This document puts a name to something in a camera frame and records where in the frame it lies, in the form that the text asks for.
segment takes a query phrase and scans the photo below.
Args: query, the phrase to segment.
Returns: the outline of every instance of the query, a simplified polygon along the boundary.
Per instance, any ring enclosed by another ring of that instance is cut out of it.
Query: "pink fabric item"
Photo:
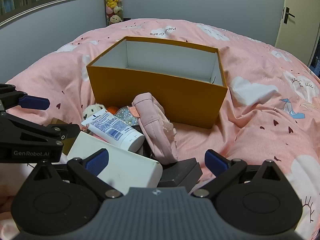
[[[229,90],[219,117],[209,130],[174,124],[179,160],[195,157],[205,181],[213,178],[204,165],[207,149],[249,164],[274,159],[304,205],[296,231],[304,239],[316,235],[320,227],[320,80],[297,58],[271,45],[183,20],[134,19],[113,24],[84,33],[8,82],[30,95],[49,98],[47,111],[18,106],[8,112],[45,125],[53,117],[80,124],[81,105],[85,109],[94,103],[86,65],[124,36],[187,41],[220,50]],[[198,106],[189,107],[201,114]],[[11,167],[15,174],[23,174],[21,166]]]
[[[140,115],[139,125],[155,158],[164,165],[177,162],[178,152],[174,135],[172,131],[166,131],[161,113],[157,111],[158,108],[164,114],[163,107],[150,93],[137,95],[132,105]]]

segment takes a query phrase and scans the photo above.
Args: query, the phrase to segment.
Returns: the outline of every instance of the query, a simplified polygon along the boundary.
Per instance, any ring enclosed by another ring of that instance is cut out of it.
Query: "wall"
[[[124,17],[184,19],[274,45],[284,0],[124,0]]]
[[[82,33],[105,26],[104,0],[71,0],[0,27],[0,83]]]

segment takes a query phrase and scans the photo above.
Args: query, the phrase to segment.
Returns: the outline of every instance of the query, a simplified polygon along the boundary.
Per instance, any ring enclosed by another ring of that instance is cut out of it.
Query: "brown box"
[[[183,41],[124,37],[87,70],[97,103],[131,106],[150,92],[171,122],[207,129],[228,90],[219,50]]]

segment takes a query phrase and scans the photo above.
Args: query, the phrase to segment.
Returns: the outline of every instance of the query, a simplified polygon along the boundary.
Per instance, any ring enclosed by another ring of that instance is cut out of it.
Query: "door handle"
[[[289,13],[289,11],[290,11],[290,8],[287,7],[285,9],[285,16],[284,16],[284,21],[283,21],[285,24],[287,24],[287,22],[288,22],[289,15],[292,16],[293,18],[295,18],[295,16],[293,14]]]

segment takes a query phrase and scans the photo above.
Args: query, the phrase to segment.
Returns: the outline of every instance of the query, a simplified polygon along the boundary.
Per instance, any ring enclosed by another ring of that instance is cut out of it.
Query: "door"
[[[275,47],[291,53],[308,65],[319,25],[320,0],[285,0]]]

